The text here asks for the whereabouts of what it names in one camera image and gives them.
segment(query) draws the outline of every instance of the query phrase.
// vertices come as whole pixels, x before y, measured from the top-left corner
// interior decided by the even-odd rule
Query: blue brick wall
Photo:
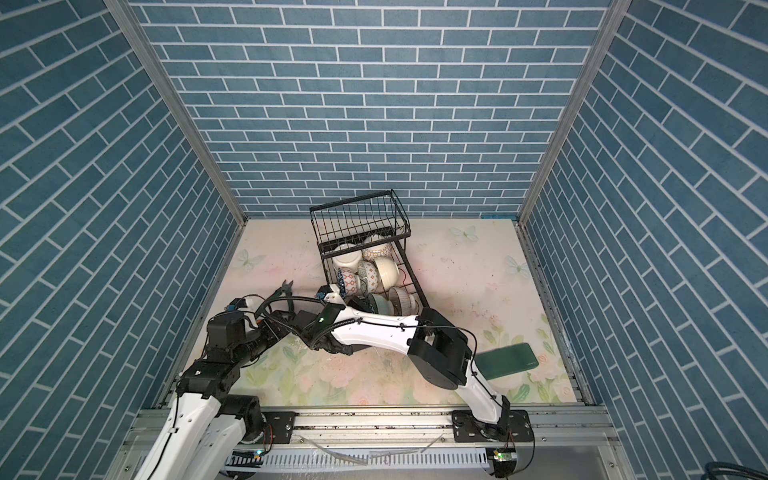
[[[0,1],[0,185],[0,478],[104,475],[234,224],[101,0]]]
[[[634,0],[530,219],[641,478],[768,470],[768,4]]]
[[[477,217],[518,211],[609,0],[256,3],[131,3],[250,216]]]

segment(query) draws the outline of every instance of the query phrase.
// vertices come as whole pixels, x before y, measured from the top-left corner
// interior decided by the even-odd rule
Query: floral tablecloth
[[[406,252],[429,305],[471,329],[483,352],[531,344],[539,367],[494,379],[510,402],[574,402],[536,287],[510,220],[412,220]],[[293,280],[297,295],[325,283],[308,220],[251,220],[210,315],[235,297],[271,294]],[[205,332],[190,358],[202,350]],[[369,348],[353,356],[307,349],[295,336],[241,371],[232,393],[257,395],[263,406],[448,405],[452,391],[427,383],[399,353]]]

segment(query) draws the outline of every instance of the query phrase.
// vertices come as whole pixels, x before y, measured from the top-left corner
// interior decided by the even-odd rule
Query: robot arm
[[[203,358],[182,374],[170,415],[136,480],[213,478],[240,441],[261,439],[266,432],[258,398],[233,396],[229,391],[242,366],[289,333],[311,349],[331,353],[352,355],[377,346],[407,355],[428,382],[456,390],[486,438],[506,440],[508,400],[477,370],[462,329],[435,310],[424,309],[418,316],[384,316],[290,296],[290,286],[284,293],[289,296],[273,295],[256,310],[257,321],[264,319],[250,331],[246,330],[250,320],[236,310],[247,306],[243,299],[235,299],[231,310],[209,320]],[[277,300],[309,300],[323,303],[324,308],[320,314],[294,313],[290,303],[287,312],[267,313],[266,306]]]
[[[323,314],[333,317],[334,306],[328,307]],[[385,316],[346,306],[333,325],[343,325],[330,334],[345,346],[378,346],[407,355],[428,382],[462,397],[489,438],[506,439],[507,399],[479,372],[466,335],[437,311],[427,308],[418,316]]]

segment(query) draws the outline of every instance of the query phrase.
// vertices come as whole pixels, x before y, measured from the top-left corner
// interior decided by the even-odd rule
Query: wire dish rack
[[[406,256],[406,239],[411,236],[411,223],[394,190],[311,207],[310,220],[328,284],[336,283],[333,257],[391,243],[394,246],[392,259],[397,263],[401,276],[396,285],[416,294],[422,306],[429,306]],[[380,235],[381,239],[366,242],[372,235]],[[355,246],[334,251],[344,243]]]

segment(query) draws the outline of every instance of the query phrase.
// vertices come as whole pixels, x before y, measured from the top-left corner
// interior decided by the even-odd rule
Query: green phone case
[[[475,364],[485,379],[491,380],[534,369],[538,366],[538,360],[530,345],[516,343],[503,346],[500,349],[478,353],[475,357]]]

